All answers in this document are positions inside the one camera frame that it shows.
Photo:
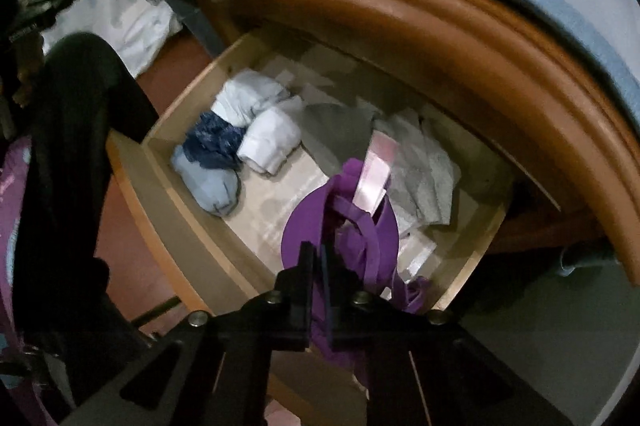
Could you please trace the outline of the purple bra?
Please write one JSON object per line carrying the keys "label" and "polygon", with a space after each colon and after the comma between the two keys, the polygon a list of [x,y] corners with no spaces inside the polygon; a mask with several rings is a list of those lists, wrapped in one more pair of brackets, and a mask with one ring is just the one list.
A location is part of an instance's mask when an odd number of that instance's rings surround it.
{"label": "purple bra", "polygon": [[363,162],[351,158],[341,172],[297,204],[282,235],[283,267],[296,266],[303,242],[320,248],[328,238],[366,290],[380,296],[388,288],[397,308],[416,313],[425,304],[428,282],[422,276],[405,282],[397,271],[399,231],[390,199],[383,198],[374,214],[352,202],[362,170]]}

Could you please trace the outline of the light blue underwear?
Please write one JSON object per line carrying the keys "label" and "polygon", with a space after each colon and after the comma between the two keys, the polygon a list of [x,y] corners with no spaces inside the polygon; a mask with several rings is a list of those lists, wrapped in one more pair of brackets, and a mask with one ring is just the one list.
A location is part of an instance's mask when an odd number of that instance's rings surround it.
{"label": "light blue underwear", "polygon": [[241,181],[234,170],[203,168],[186,158],[182,146],[175,147],[170,164],[201,209],[217,217],[235,209]]}

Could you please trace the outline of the light grey patterned underwear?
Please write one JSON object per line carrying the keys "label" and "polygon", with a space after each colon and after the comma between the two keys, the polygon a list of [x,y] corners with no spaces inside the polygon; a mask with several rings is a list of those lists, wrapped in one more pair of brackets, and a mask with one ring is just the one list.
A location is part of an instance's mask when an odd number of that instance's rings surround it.
{"label": "light grey patterned underwear", "polygon": [[376,116],[373,128],[398,143],[387,194],[399,235],[427,226],[450,223],[454,188],[460,168],[432,133],[428,121],[416,111]]}

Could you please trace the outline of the dark navy lace underwear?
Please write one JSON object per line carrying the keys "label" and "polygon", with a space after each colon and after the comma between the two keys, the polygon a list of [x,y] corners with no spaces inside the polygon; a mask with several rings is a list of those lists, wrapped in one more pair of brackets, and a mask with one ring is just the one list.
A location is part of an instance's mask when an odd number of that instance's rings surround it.
{"label": "dark navy lace underwear", "polygon": [[226,122],[214,112],[200,114],[198,121],[184,138],[183,153],[191,163],[205,169],[232,169],[241,167],[238,149],[245,129]]}

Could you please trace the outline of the white folded underwear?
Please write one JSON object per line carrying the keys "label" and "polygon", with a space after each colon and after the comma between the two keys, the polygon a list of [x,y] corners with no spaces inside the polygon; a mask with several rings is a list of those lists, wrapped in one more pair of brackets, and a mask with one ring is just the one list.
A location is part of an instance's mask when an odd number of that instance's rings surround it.
{"label": "white folded underwear", "polygon": [[267,108],[289,96],[280,82],[246,68],[222,85],[210,110],[230,125],[246,128]]}
{"label": "white folded underwear", "polygon": [[248,127],[238,149],[241,162],[258,174],[277,175],[302,140],[297,116],[304,107],[303,99],[294,96],[260,113]]}

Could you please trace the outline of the wooden drawer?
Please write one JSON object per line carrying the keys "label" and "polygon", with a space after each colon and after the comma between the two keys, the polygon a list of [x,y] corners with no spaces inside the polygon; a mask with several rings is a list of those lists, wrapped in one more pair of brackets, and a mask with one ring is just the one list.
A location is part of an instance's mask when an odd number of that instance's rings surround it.
{"label": "wooden drawer", "polygon": [[251,68],[309,102],[340,101],[382,114],[416,112],[458,168],[446,226],[413,231],[400,242],[405,279],[423,276],[427,309],[442,310],[462,289],[495,238],[513,170],[479,138],[416,90],[370,63],[280,28],[242,37],[193,79],[142,142],[118,132],[107,140],[117,183],[155,260],[191,310],[223,314],[273,287],[282,232],[295,205],[324,183],[321,169],[296,150],[280,172],[243,168],[236,209],[206,214],[171,168],[172,152],[224,82]]}

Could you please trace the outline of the white floral bedsheet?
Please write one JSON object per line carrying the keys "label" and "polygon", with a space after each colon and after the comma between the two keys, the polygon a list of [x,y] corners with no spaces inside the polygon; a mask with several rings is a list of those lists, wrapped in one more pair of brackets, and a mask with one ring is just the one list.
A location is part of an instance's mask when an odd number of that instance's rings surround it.
{"label": "white floral bedsheet", "polygon": [[168,38],[182,29],[166,1],[75,0],[56,15],[52,27],[42,32],[43,50],[66,36],[91,33],[104,39],[137,77],[156,59]]}

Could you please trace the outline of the white cabinet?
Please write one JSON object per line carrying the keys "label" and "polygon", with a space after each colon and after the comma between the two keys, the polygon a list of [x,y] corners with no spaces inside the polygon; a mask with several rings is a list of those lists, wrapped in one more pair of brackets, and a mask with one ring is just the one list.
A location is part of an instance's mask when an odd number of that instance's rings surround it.
{"label": "white cabinet", "polygon": [[560,276],[485,258],[451,307],[573,424],[638,424],[639,291],[619,266]]}

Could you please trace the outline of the pink white striped cloth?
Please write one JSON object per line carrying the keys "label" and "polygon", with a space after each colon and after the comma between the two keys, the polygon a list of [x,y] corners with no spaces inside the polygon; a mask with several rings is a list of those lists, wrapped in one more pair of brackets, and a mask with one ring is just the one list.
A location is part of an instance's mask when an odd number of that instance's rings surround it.
{"label": "pink white striped cloth", "polygon": [[373,131],[352,204],[375,214],[386,194],[386,184],[395,161],[398,143],[382,131]]}

